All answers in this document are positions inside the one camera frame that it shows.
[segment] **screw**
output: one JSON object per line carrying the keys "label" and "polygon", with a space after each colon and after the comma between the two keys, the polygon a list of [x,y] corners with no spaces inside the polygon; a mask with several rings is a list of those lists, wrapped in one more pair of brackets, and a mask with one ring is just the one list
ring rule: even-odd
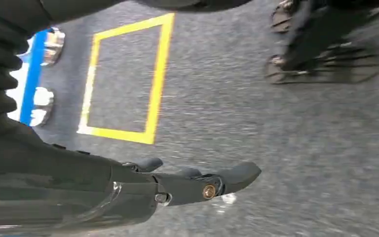
{"label": "screw", "polygon": [[203,196],[205,199],[212,199],[216,195],[216,187],[213,185],[207,185],[204,187]]}
{"label": "screw", "polygon": [[157,201],[157,202],[160,202],[160,203],[164,203],[164,202],[166,202],[166,200],[168,200],[168,195],[166,195],[166,194],[156,194],[154,196],[154,200]]}

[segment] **metal caster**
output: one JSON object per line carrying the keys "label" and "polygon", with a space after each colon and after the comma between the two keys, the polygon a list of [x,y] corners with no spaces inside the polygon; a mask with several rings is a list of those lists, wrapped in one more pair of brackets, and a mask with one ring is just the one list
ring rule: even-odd
{"label": "metal caster", "polygon": [[47,123],[54,107],[54,93],[44,87],[37,87],[34,95],[34,109],[31,112],[30,126],[43,126]]}
{"label": "metal caster", "polygon": [[265,66],[265,79],[271,84],[359,83],[379,74],[379,57],[350,43],[330,47],[296,71],[284,71],[284,59],[274,55]]}
{"label": "metal caster", "polygon": [[50,28],[47,33],[47,40],[44,43],[44,60],[41,64],[42,66],[54,65],[59,60],[65,44],[65,37],[65,33],[61,32],[58,28]]}

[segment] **floor marking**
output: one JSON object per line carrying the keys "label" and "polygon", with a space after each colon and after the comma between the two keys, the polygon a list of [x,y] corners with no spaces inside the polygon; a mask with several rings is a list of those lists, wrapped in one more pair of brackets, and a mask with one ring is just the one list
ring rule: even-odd
{"label": "floor marking", "polygon": [[[160,103],[162,98],[162,89],[165,79],[166,64],[168,61],[169,45],[172,34],[174,13],[152,18],[149,20],[137,22],[134,24],[118,27],[108,31],[96,33],[94,35],[91,57],[88,69],[88,76],[83,98],[82,113],[80,116],[78,133],[108,137],[118,140],[138,142],[144,144],[153,144],[156,127],[159,117]],[[98,65],[98,55],[101,41],[110,37],[119,36],[125,33],[139,31],[155,26],[161,26],[159,45],[156,55],[156,64],[154,67],[154,76],[152,79],[152,88],[149,101],[146,128],[144,132],[122,131],[115,129],[90,127],[88,126],[89,111],[91,107],[93,84],[95,81],[95,72]]]}

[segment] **gray carpet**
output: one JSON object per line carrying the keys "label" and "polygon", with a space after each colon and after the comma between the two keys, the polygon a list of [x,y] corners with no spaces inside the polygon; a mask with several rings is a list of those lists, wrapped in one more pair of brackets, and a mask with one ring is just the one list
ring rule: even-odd
{"label": "gray carpet", "polygon": [[[77,134],[94,33],[166,12],[126,2],[66,23],[60,62],[42,85],[56,111],[49,143],[121,161],[159,157],[161,171],[256,162],[263,173],[236,200],[160,208],[146,223],[78,237],[379,237],[379,77],[358,85],[269,85],[274,0],[176,15],[154,145]],[[357,33],[379,47],[379,22]],[[90,125],[140,131],[159,31],[101,48]]]}

